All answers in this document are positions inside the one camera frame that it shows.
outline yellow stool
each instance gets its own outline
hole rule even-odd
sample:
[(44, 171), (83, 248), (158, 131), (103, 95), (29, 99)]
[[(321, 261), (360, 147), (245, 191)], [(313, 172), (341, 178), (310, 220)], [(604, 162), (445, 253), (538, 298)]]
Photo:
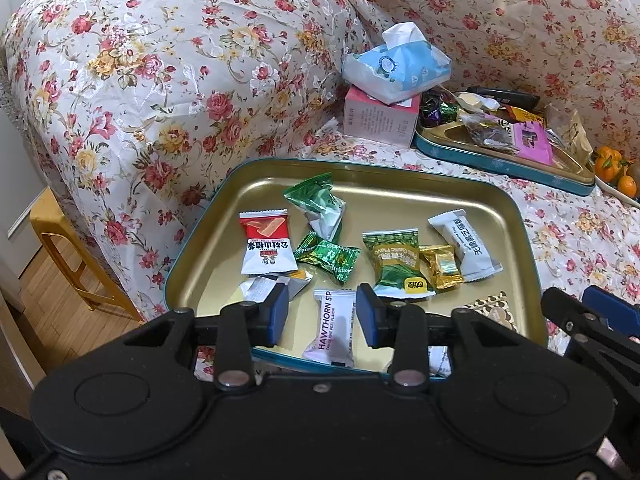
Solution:
[[(73, 286), (73, 288), (75, 288), (76, 292), (89, 306), (89, 310), (94, 310), (95, 307), (101, 303), (114, 304), (126, 310), (131, 314), (133, 319), (140, 322), (143, 321), (128, 296), (118, 285), (113, 283), (109, 275), (85, 249), (84, 244), (81, 242), (76, 231), (69, 223), (69, 220), (66, 219), (58, 205), (58, 202), (56, 201), (56, 198), (53, 196), (53, 193), (49, 188), (42, 193), (31, 208), (29, 220), (33, 230), (36, 231), (38, 238), (42, 242), (42, 246), (47, 250), (49, 256), (51, 256), (55, 264), (60, 269), (60, 272), (62, 272), (62, 275)], [(71, 270), (67, 265), (62, 254), (60, 254), (55, 243), (53, 243), (53, 240), (51, 239), (52, 235), (66, 238), (66, 240), (73, 245), (78, 254), (80, 254), (82, 262), (76, 270)], [(80, 276), (82, 276), (82, 272), (86, 267), (91, 269), (111, 297), (100, 296), (99, 294), (94, 294), (84, 288), (84, 285), (80, 281)]]

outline screw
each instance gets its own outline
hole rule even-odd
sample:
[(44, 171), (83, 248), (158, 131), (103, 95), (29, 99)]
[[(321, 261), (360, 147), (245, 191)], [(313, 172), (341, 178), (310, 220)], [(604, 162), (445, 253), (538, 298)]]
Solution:
[(218, 382), (225, 386), (237, 388), (249, 382), (249, 374), (242, 370), (225, 370), (218, 376)]
[(316, 394), (325, 394), (331, 389), (331, 384), (329, 383), (318, 383), (314, 384), (314, 391)]
[(402, 386), (420, 386), (427, 377), (418, 370), (400, 370), (394, 374), (394, 381)]
[(47, 480), (67, 480), (67, 478), (60, 469), (52, 469), (47, 473)]
[(583, 471), (578, 475), (576, 480), (597, 480), (598, 477), (593, 471)]

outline orange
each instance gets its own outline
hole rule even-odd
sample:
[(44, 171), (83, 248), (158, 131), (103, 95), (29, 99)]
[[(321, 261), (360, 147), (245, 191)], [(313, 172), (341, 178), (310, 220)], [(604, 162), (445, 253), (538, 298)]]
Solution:
[(607, 184), (614, 180), (620, 172), (620, 162), (613, 159), (611, 155), (607, 158), (601, 156), (595, 163), (595, 174), (600, 180)]
[(638, 194), (638, 186), (636, 186), (635, 180), (630, 176), (625, 175), (620, 177), (620, 180), (618, 181), (618, 191), (630, 198), (635, 198)]
[(596, 153), (606, 159), (608, 156), (613, 156), (613, 149), (609, 146), (600, 146), (596, 149)]

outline floral bedspread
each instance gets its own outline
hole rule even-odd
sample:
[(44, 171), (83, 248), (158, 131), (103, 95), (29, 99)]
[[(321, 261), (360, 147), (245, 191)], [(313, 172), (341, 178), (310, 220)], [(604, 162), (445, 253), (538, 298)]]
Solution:
[[(414, 20), (452, 88), (532, 90), (637, 155), (639, 0), (29, 0), (8, 24), (9, 84), (65, 213), (140, 313), (222, 180), (256, 156), (386, 164), (485, 180), (516, 201), (543, 287), (640, 294), (640, 212), (342, 138), (348, 52)], [(550, 326), (551, 346), (563, 339)]]

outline stool leg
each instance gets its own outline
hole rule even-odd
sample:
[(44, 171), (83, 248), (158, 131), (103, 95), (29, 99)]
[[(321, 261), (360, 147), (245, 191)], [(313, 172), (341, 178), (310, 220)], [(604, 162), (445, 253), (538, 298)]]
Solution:
[[(65, 259), (62, 257), (62, 254), (60, 254), (60, 252), (58, 251), (58, 248), (56, 247), (55, 243), (53, 243), (53, 240), (51, 239), (51, 235), (42, 233), (39, 235), (39, 238), (40, 238), (40, 241), (42, 242), (42, 246), (45, 248), (47, 253), (49, 253), (49, 256), (51, 256), (51, 259), (60, 269), (60, 272), (62, 272), (62, 275), (66, 278), (66, 280), (76, 290), (89, 292), (84, 288), (84, 285), (80, 281), (80, 275), (82, 274), (82, 271), (86, 267), (84, 260), (78, 267), (78, 270), (74, 271), (67, 265)], [(98, 306), (99, 304), (99, 303), (95, 303), (94, 301), (90, 301), (90, 300), (87, 301), (87, 299), (85, 298), (82, 298), (82, 299), (85, 301), (85, 303), (89, 307), (89, 310), (95, 310), (95, 307)]]
[[(82, 261), (86, 264), (87, 267), (94, 273), (95, 277), (98, 278), (102, 286), (108, 291), (111, 296), (110, 298), (104, 298), (104, 301), (111, 304), (116, 304), (121, 306), (124, 310), (126, 310), (133, 319), (139, 321), (140, 323), (144, 322), (142, 316), (133, 306), (129, 297), (122, 291), (122, 289), (113, 283), (113, 280), (109, 277), (109, 275), (104, 271), (104, 269), (95, 261), (95, 259), (89, 254), (84, 248), (84, 244), (81, 242), (80, 238), (76, 234), (71, 233), (67, 239), (73, 244), (74, 248), (80, 254)], [(90, 298), (95, 296), (90, 292), (87, 293), (87, 296)]]

